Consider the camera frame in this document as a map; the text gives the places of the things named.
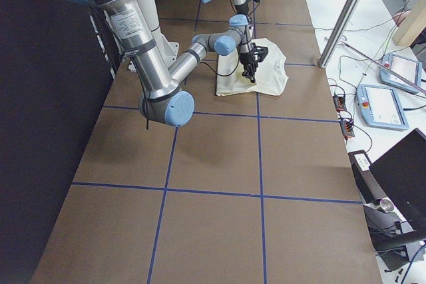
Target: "black monitor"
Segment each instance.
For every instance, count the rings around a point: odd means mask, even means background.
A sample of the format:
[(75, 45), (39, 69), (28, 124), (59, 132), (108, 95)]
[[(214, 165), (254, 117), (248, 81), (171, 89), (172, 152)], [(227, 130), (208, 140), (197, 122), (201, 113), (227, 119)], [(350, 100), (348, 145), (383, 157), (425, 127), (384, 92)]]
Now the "black monitor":
[(413, 229), (426, 229), (426, 135), (414, 129), (370, 171)]

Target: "metal post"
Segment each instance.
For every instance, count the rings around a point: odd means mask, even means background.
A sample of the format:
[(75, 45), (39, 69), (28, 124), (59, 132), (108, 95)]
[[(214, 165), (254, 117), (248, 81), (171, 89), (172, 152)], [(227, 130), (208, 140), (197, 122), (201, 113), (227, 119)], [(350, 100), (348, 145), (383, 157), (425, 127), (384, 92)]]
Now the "metal post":
[(318, 61), (320, 68), (325, 68), (333, 55), (334, 49), (336, 48), (339, 40), (345, 31), (346, 25), (351, 19), (352, 13), (355, 10), (359, 0), (347, 0), (343, 10), (340, 13), (339, 19), (334, 26), (333, 32), (331, 33), (330, 39), (325, 46), (325, 49)]

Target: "black panel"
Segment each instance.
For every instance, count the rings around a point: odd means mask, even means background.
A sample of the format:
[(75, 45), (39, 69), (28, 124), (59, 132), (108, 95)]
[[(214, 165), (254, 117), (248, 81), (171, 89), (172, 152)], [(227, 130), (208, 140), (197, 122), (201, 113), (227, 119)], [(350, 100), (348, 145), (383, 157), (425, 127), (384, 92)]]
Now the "black panel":
[(1, 0), (0, 25), (0, 283), (27, 283), (111, 75), (86, 7)]
[(414, 229), (426, 229), (426, 137), (410, 132), (370, 166), (371, 173)]

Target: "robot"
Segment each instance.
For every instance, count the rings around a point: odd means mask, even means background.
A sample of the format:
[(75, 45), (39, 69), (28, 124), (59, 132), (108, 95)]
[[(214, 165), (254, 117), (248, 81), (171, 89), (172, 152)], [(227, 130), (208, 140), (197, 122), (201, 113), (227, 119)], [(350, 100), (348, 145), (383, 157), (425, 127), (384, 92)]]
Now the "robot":
[(169, 126), (182, 126), (191, 119), (194, 99), (189, 92), (181, 89), (180, 83), (207, 52), (226, 56), (237, 49), (244, 66), (243, 75), (251, 82), (256, 81), (258, 63), (268, 54), (266, 47), (256, 46), (252, 41), (253, 26), (248, 12), (251, 0), (233, 0), (237, 15), (229, 20), (229, 28), (223, 33), (195, 36), (192, 44), (169, 67), (142, 13), (148, 8), (141, 8), (137, 0), (71, 1), (85, 3), (107, 13), (112, 25), (110, 31), (131, 59), (140, 79), (140, 112), (147, 120)]

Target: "white surface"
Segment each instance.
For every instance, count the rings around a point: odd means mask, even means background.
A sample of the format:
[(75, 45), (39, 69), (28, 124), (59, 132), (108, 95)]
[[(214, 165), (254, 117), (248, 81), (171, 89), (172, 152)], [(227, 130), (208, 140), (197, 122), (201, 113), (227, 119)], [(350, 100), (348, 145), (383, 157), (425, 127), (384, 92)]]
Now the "white surface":
[(242, 76), (244, 67), (238, 62), (237, 50), (234, 50), (228, 56), (219, 56), (219, 74), (230, 74), (237, 63), (238, 66), (231, 76), (217, 76), (216, 94), (218, 96), (229, 96), (243, 92), (259, 92), (272, 96), (279, 96), (283, 93), (288, 80), (284, 70), (286, 56), (275, 43), (266, 38), (256, 39), (256, 44), (267, 47), (269, 50), (265, 60), (259, 64), (256, 71), (256, 83), (251, 83), (250, 80)]
[[(330, 29), (334, 27), (346, 0), (307, 0), (307, 2), (314, 27)], [(384, 25), (368, 31), (348, 31), (368, 29), (386, 21), (388, 22)], [(375, 56), (375, 58), (378, 59), (384, 54), (383, 49), (378, 49), (380, 48), (381, 44), (385, 42), (387, 35), (394, 26), (395, 23), (393, 20), (391, 20), (391, 15), (387, 11), (382, 0), (361, 0), (351, 18), (351, 21), (346, 27), (347, 31), (344, 33), (344, 35), (347, 37), (347, 43), (349, 43), (351, 46), (355, 47), (369, 57)], [(330, 34), (331, 31), (316, 29), (317, 42), (321, 52), (324, 50), (326, 44), (326, 40), (324, 40), (324, 38), (329, 37)], [(391, 40), (387, 52), (401, 48), (403, 47), (395, 46)], [(410, 59), (415, 59), (415, 55), (410, 48), (398, 51), (396, 54)], [(342, 55), (347, 55), (357, 59), (363, 58), (358, 56), (351, 49), (339, 46), (335, 50), (326, 68), (327, 76), (329, 78), (335, 79), (337, 84), (342, 86), (347, 94), (354, 93), (355, 89), (352, 86), (339, 80), (338, 66), (339, 58)], [(369, 65), (370, 63), (367, 61), (354, 61), (351, 59), (342, 58), (341, 77), (355, 86), (358, 85), (361, 79), (361, 83), (363, 84), (376, 84), (385, 86), (380, 82), (378, 67), (371, 65), (368, 68)], [(422, 72), (422, 76), (423, 78), (426, 78), (424, 72)], [(332, 92), (335, 90), (334, 87), (331, 87), (330, 89)], [(398, 90), (398, 95), (403, 108), (412, 108), (426, 104), (426, 98), (417, 98), (402, 90)], [(356, 110), (353, 99), (354, 95), (347, 96), (346, 106), (347, 109), (354, 115), (355, 125), (368, 132), (368, 134), (373, 139), (373, 147), (368, 152), (368, 156), (372, 162), (376, 161), (376, 159), (378, 159), (388, 149), (394, 146), (414, 128), (419, 128), (422, 132), (426, 132), (426, 108), (406, 112), (405, 115), (409, 123), (409, 129), (399, 132), (365, 126), (361, 116), (359, 115), (359, 112)], [(354, 132), (355, 138), (349, 139), (347, 142), (347, 151), (351, 152), (368, 149), (370, 145), (368, 137), (356, 128)], [(379, 266), (382, 270), (381, 273), (383, 282), (385, 284), (394, 284), (396, 275), (398, 275), (397, 271), (393, 273), (384, 273), (384, 264), (383, 262), (380, 263), (380, 258), (378, 260)], [(410, 270), (409, 276), (405, 280), (405, 283), (426, 283), (426, 262), (422, 261), (414, 263)]]

